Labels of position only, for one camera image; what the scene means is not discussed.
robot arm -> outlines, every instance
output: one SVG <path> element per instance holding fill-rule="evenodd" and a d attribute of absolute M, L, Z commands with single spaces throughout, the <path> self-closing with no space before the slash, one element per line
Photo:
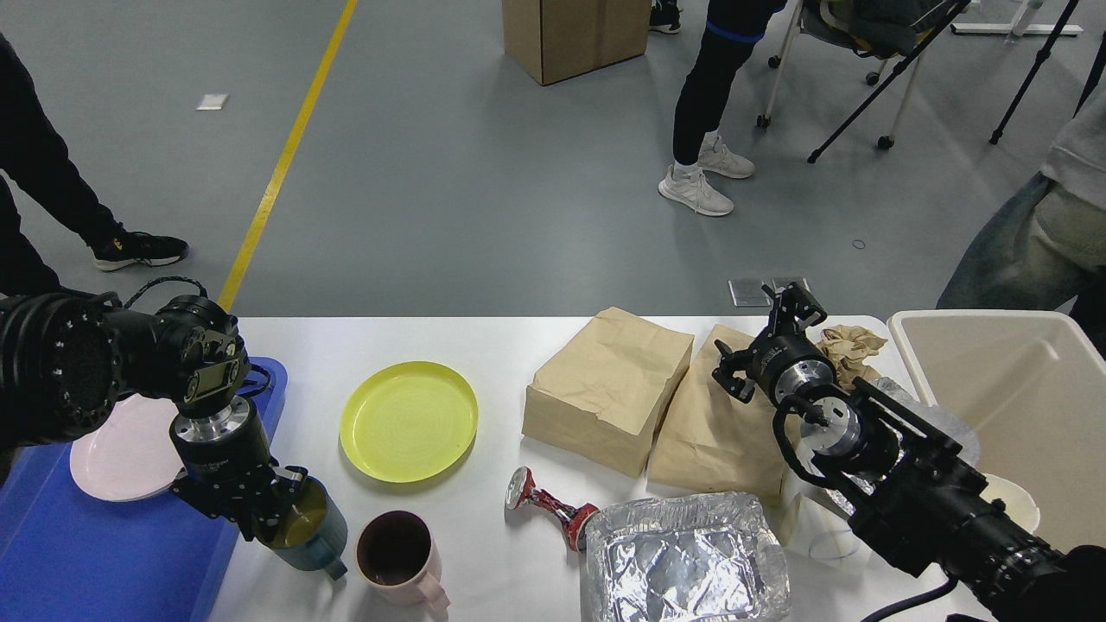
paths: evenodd
<path fill-rule="evenodd" d="M 1079 547 L 1064 556 L 1014 523 L 1001 500 L 980 498 L 987 479 L 958 457 L 956 440 L 863 380 L 852 393 L 837 385 L 833 365 L 805 336 L 826 317 L 810 292 L 796 283 L 765 291 L 773 297 L 769 325 L 747 350 L 716 342 L 713 377 L 742 402 L 754 386 L 765 392 L 789 467 L 844 495 L 855 508 L 854 533 L 915 577 L 940 564 L 1002 622 L 1091 620 L 1106 551 Z M 820 474 L 803 467 L 784 434 L 793 413 Z"/>
<path fill-rule="evenodd" d="M 114 294 L 50 293 L 0 301 L 0 452 L 97 429 L 121 396 L 169 398 L 185 468 L 174 494 L 270 541 L 300 495 L 302 467 L 281 468 L 253 402 L 238 320 L 202 296 L 150 315 Z"/>

black sneaker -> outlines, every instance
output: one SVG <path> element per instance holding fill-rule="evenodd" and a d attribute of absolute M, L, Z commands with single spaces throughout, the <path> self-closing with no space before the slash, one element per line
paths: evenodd
<path fill-rule="evenodd" d="M 166 236 L 152 236 L 142 231 L 123 231 L 106 248 L 94 250 L 92 263 L 111 272 L 132 263 L 168 266 L 188 256 L 188 242 Z"/>
<path fill-rule="evenodd" d="M 676 0 L 656 0 L 649 11 L 649 30 L 676 34 L 680 31 L 680 8 Z"/>

mug handle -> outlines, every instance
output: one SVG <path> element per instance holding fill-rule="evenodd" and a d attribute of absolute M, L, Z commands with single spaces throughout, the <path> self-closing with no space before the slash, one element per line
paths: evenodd
<path fill-rule="evenodd" d="M 341 557 L 335 557 L 331 560 L 331 562 L 324 567 L 324 570 L 326 570 L 326 574 L 335 581 L 341 579 L 342 576 L 346 573 L 346 567 L 342 563 Z"/>
<path fill-rule="evenodd" d="M 417 583 L 418 591 L 422 593 L 422 598 L 426 599 L 427 603 L 430 605 L 436 613 L 445 613 L 446 608 L 449 607 L 449 597 L 446 595 L 446 590 L 441 589 L 441 583 L 435 579 L 434 574 L 429 572 Z"/>

white sneaker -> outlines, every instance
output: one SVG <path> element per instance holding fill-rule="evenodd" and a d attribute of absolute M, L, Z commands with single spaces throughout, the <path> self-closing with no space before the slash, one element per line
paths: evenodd
<path fill-rule="evenodd" d="M 675 175 L 674 167 L 668 165 L 668 173 L 657 184 L 660 196 L 682 203 L 703 216 L 726 216 L 733 211 L 733 201 L 710 187 L 701 168 L 688 177 Z"/>
<path fill-rule="evenodd" d="M 699 166 L 734 179 L 744 179 L 757 170 L 753 163 L 731 152 L 721 136 L 712 143 L 703 137 L 702 146 L 699 147 Z"/>

pink plate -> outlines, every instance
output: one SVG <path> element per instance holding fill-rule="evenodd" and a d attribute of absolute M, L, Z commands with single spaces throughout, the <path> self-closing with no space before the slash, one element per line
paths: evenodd
<path fill-rule="evenodd" d="M 169 400 L 132 395 L 119 402 L 103 427 L 73 442 L 73 481 L 105 501 L 136 501 L 164 493 L 182 466 L 169 440 L 176 416 Z"/>

